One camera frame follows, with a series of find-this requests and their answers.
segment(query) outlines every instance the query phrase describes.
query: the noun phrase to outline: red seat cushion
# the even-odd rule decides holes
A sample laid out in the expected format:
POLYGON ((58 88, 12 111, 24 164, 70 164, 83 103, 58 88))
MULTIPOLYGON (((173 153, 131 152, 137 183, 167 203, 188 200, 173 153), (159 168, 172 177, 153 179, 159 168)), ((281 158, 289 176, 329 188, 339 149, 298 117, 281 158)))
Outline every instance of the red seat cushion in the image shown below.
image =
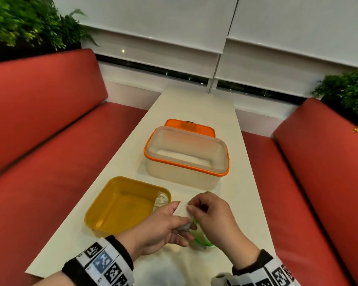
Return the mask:
POLYGON ((310 98, 274 132, 320 221, 358 284, 358 133, 310 98))
POLYGON ((242 134, 277 256, 301 285, 350 285, 274 141, 242 134))
POLYGON ((90 49, 0 63, 0 170, 106 98, 90 49))
POLYGON ((0 286, 24 271, 146 111, 105 102, 0 176, 0 286))

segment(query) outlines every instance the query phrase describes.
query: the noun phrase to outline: white table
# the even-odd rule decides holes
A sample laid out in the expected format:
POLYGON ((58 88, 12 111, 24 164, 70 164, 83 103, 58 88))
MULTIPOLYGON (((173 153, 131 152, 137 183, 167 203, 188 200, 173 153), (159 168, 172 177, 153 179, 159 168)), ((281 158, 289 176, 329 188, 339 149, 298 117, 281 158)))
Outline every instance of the white table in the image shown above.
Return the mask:
MULTIPOLYGON (((126 139, 91 187, 45 245, 26 273, 47 277, 97 240, 84 224, 84 216, 112 177, 124 176, 167 188, 172 200, 189 199, 201 191, 148 175, 143 147, 148 137, 168 119, 211 126, 229 150, 230 170, 213 192, 225 199, 241 230, 258 247, 275 254, 267 221, 232 101, 213 95, 167 87, 126 139)), ((211 277, 229 272, 231 263, 217 248, 206 252, 166 245, 154 255, 135 262, 138 285, 210 285, 211 277)))

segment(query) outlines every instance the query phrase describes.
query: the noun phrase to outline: orange lid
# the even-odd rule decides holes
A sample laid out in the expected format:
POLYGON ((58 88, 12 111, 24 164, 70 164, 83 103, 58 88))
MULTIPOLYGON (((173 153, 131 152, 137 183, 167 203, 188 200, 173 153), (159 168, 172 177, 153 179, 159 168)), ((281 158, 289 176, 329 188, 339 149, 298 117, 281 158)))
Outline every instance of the orange lid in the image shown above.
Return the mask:
POLYGON ((175 127, 177 129, 187 130, 202 135, 216 137, 215 130, 212 127, 208 127, 201 124, 196 124, 191 121, 183 121, 177 119, 169 119, 166 121, 165 126, 175 127))

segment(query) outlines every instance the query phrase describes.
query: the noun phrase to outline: hand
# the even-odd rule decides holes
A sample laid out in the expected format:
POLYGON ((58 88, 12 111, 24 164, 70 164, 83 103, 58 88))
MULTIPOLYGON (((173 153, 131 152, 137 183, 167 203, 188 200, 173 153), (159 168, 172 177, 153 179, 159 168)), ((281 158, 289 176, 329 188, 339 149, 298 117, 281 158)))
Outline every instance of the hand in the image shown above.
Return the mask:
POLYGON ((212 244, 229 258, 236 269, 257 261, 260 250, 240 230, 228 203, 211 192, 204 192, 188 202, 187 210, 199 222, 212 244), (203 212, 200 206, 208 207, 203 212))
POLYGON ((178 205, 176 201, 162 206, 140 224, 115 236, 133 261, 141 255, 155 253, 167 243, 187 247, 188 240, 194 240, 189 232, 176 230, 189 222, 187 217, 172 215, 178 205))

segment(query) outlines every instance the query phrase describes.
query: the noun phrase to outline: sleeve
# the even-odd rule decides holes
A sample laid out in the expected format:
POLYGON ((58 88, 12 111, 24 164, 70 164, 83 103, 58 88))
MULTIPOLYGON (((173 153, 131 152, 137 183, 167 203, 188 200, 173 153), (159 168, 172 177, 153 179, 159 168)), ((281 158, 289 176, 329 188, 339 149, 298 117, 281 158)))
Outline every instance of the sleeve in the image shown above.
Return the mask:
POLYGON ((133 269, 124 246, 114 236, 108 236, 66 262, 62 272, 76 286, 131 286, 133 269))
POLYGON ((257 261, 232 274, 220 273, 212 278, 211 286, 300 286, 278 257, 261 250, 257 261))

